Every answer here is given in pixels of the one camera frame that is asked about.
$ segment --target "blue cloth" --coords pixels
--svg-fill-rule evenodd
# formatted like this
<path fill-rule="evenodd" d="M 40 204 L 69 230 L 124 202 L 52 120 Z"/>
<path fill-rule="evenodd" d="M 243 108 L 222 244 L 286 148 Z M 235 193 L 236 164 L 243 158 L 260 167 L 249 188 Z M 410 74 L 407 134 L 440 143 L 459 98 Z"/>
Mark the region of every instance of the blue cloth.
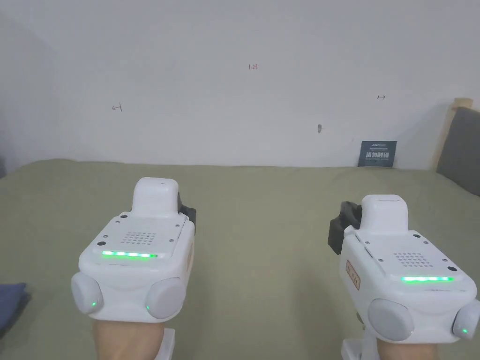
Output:
<path fill-rule="evenodd" d="M 25 283 L 0 284 L 0 330 L 14 320 L 19 305 L 28 297 L 25 286 Z"/>

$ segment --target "green bedsheet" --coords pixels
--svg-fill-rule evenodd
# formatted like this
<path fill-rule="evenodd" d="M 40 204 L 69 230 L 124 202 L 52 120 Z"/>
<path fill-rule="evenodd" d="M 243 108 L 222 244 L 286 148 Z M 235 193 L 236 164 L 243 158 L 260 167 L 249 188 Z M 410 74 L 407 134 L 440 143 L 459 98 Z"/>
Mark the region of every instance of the green bedsheet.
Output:
<path fill-rule="evenodd" d="M 1 359 L 95 358 L 70 279 L 146 176 L 175 179 L 198 211 L 187 299 L 168 323 L 177 360 L 341 359 L 342 340 L 362 334 L 327 246 L 343 200 L 402 196 L 410 227 L 480 284 L 480 198 L 432 172 L 41 161 L 0 180 L 0 283 L 26 282 L 33 297 L 0 340 Z M 479 339 L 441 346 L 442 359 L 480 358 Z"/>

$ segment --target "hand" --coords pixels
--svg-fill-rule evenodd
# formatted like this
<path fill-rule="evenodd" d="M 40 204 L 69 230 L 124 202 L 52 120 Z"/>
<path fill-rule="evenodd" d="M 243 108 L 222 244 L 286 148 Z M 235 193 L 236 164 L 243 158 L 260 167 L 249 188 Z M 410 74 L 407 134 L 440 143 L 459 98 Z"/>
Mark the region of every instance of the hand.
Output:
<path fill-rule="evenodd" d="M 381 360 L 436 360 L 435 344 L 391 344 L 377 339 Z"/>
<path fill-rule="evenodd" d="M 154 360 L 162 345 L 164 323 L 94 322 L 98 360 Z"/>

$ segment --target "white robotic device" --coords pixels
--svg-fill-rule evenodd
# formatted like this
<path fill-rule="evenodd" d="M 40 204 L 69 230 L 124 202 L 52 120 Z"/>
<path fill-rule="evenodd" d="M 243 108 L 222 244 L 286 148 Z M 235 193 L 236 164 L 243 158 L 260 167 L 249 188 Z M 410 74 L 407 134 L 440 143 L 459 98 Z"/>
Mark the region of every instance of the white robotic device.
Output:
<path fill-rule="evenodd" d="M 142 178 L 132 210 L 114 217 L 80 255 L 72 278 L 79 310 L 98 320 L 162 323 L 183 306 L 192 270 L 196 210 L 171 179 Z M 171 359 L 165 329 L 159 360 Z"/>
<path fill-rule="evenodd" d="M 408 229 L 405 201 L 368 195 L 361 208 L 353 205 L 342 204 L 328 241 L 340 254 L 340 276 L 365 325 L 363 340 L 344 340 L 343 359 L 378 360 L 377 338 L 406 344 L 472 339 L 480 318 L 477 287 L 428 239 Z"/>

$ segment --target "green indicator light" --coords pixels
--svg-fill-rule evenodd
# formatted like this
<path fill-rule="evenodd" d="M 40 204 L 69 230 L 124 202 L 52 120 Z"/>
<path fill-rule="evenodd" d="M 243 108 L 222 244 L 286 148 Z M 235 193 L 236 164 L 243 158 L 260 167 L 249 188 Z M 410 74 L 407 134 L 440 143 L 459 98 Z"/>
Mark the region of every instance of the green indicator light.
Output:
<path fill-rule="evenodd" d="M 453 277 L 446 276 L 405 276 L 402 278 L 402 281 L 405 282 L 445 282 L 445 281 L 454 281 Z"/>
<path fill-rule="evenodd" d="M 122 251 L 102 251 L 102 255 L 114 255 L 125 257 L 158 257 L 157 254 L 145 254 L 138 252 L 122 252 Z"/>

